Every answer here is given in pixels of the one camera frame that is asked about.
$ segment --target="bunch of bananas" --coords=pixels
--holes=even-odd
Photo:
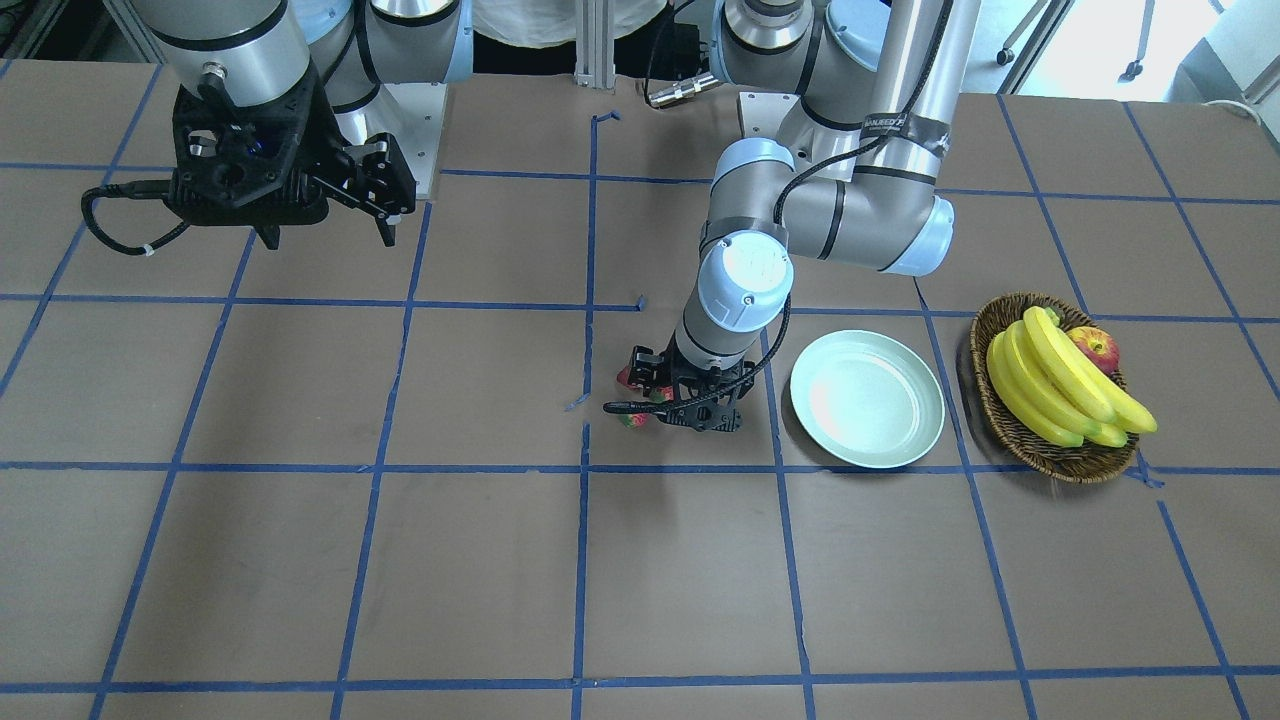
[[[996,395],[1028,429],[1059,447],[1085,439],[1124,447],[1156,419],[1085,357],[1044,307],[1028,307],[987,347]]]

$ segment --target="wicker basket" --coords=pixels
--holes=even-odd
[[[1097,324],[1078,307],[1050,295],[1036,292],[1015,292],[1002,295],[988,302],[973,319],[969,328],[969,351],[973,355],[973,370],[978,395],[987,423],[995,430],[1000,442],[1018,459],[1051,478],[1069,483],[1101,483],[1110,480],[1125,470],[1138,450],[1138,436],[1129,433],[1124,447],[1103,447],[1084,441],[1082,447],[1057,447],[1030,432],[1012,413],[1005,407],[987,377],[987,346],[1032,305],[1055,307],[1062,316],[1061,328],[1069,331],[1080,325]],[[1125,387],[1120,370],[1111,374],[1121,388]]]

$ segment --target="white cable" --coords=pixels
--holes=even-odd
[[[1240,113],[1244,113],[1245,115],[1253,118],[1253,122],[1258,123],[1258,127],[1262,127],[1262,117],[1258,115],[1257,110],[1245,105],[1244,102],[1238,102],[1235,100],[1210,100],[1208,102],[1204,102],[1204,105],[1219,105],[1222,108],[1231,108],[1233,110],[1239,110]]]

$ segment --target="white plate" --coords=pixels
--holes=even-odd
[[[804,348],[791,370],[791,405],[828,452],[863,468],[897,468],[942,434],[942,387],[901,342],[840,331]]]

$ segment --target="basket of fruit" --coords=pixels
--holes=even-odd
[[[988,302],[969,329],[974,377],[992,430],[1032,468],[1071,483],[1115,478],[1156,419],[1125,392],[1115,341],[1056,297]]]

